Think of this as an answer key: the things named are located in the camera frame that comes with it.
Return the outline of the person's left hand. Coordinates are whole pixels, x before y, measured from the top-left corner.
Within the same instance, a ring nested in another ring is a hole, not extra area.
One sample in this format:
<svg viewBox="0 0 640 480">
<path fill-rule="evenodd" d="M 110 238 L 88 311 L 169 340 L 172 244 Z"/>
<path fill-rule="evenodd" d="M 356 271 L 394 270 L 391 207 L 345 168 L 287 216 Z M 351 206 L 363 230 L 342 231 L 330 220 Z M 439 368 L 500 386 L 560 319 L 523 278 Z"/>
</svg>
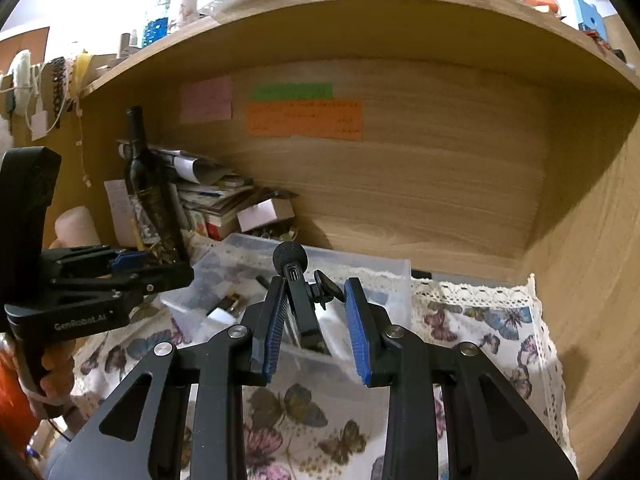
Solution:
<svg viewBox="0 0 640 480">
<path fill-rule="evenodd" d="M 73 389 L 76 341 L 44 348 L 35 341 L 16 343 L 14 364 L 22 390 L 31 404 L 60 405 Z"/>
</svg>

